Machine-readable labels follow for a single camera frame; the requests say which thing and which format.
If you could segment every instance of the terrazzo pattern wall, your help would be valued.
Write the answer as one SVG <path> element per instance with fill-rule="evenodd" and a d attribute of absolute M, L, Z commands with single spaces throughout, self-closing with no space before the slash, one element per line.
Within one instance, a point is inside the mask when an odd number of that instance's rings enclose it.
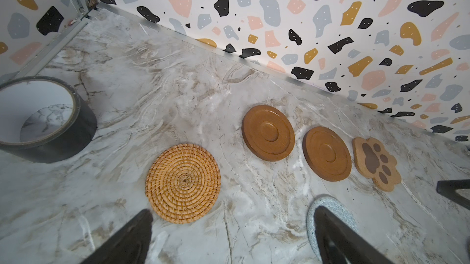
<path fill-rule="evenodd" d="M 470 0 L 101 1 L 470 143 Z"/>
<path fill-rule="evenodd" d="M 0 84 L 78 17 L 70 0 L 0 0 Z"/>

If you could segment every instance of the roll of tape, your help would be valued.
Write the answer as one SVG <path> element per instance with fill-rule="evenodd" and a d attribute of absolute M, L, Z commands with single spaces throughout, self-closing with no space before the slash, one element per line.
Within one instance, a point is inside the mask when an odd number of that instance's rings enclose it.
<path fill-rule="evenodd" d="M 72 86 L 52 77 L 19 78 L 0 85 L 0 149 L 52 163 L 83 150 L 96 116 Z"/>

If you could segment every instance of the marble floor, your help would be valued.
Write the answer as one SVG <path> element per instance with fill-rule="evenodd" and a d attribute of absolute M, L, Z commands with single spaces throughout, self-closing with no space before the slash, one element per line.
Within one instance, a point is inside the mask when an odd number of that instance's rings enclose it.
<path fill-rule="evenodd" d="M 213 209 L 188 225 L 153 213 L 147 263 L 320 263 L 306 215 L 330 195 L 360 235 L 395 263 L 470 263 L 470 211 L 435 191 L 470 179 L 468 151 L 353 103 L 319 94 L 101 10 L 45 67 L 73 85 L 98 119 L 93 141 L 52 164 L 0 152 L 0 262 L 80 263 L 143 208 L 152 162 L 174 144 L 202 145 L 220 167 Z M 241 121 L 256 104 L 278 108 L 296 135 L 292 153 L 266 162 L 244 144 Z M 353 167 L 320 179 L 302 153 L 314 126 L 351 140 L 381 140 L 403 181 L 386 193 Z"/>

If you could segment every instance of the paw pad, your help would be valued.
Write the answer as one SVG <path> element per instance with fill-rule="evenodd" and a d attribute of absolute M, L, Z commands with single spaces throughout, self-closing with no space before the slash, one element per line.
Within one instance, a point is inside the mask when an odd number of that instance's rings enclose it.
<path fill-rule="evenodd" d="M 401 175 L 396 169 L 397 160 L 385 150 L 376 138 L 355 138 L 352 140 L 354 162 L 362 176 L 372 179 L 381 190 L 391 192 L 401 183 Z"/>

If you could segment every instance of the brown wooden coaster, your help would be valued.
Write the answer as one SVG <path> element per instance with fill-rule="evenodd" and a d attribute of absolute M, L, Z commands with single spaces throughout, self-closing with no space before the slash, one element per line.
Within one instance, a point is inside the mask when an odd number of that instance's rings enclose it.
<path fill-rule="evenodd" d="M 266 161 L 279 161 L 294 149 L 295 135 L 291 123 L 278 109 L 258 105 L 243 118 L 243 139 L 248 148 Z"/>
<path fill-rule="evenodd" d="M 376 138 L 355 138 L 352 140 L 354 163 L 365 178 L 372 179 L 374 184 L 386 192 L 393 191 L 401 183 L 397 171 L 397 160 L 385 150 L 384 144 Z"/>
<path fill-rule="evenodd" d="M 161 218 L 176 224 L 206 215 L 220 192 L 220 171 L 203 147 L 179 144 L 164 151 L 147 175 L 145 195 Z"/>
<path fill-rule="evenodd" d="M 305 134 L 302 146 L 308 165 L 322 179 L 340 181 L 351 173 L 349 150 L 331 129 L 314 127 Z"/>

